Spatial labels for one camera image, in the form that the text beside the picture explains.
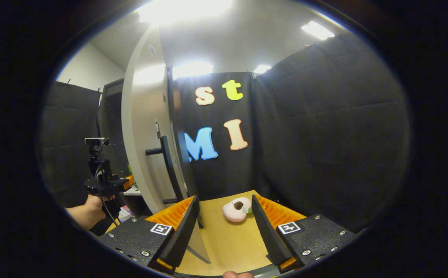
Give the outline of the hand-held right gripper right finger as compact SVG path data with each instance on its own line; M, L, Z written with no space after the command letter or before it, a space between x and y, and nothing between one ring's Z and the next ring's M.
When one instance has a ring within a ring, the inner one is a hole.
M268 259L280 273L311 268L358 236L323 215L305 216L258 194L252 196L252 212Z

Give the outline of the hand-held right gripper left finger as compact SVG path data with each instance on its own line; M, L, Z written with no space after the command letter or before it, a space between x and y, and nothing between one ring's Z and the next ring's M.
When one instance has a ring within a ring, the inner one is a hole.
M181 265L199 211L193 195L145 219L125 220L99 240L143 267L172 275Z

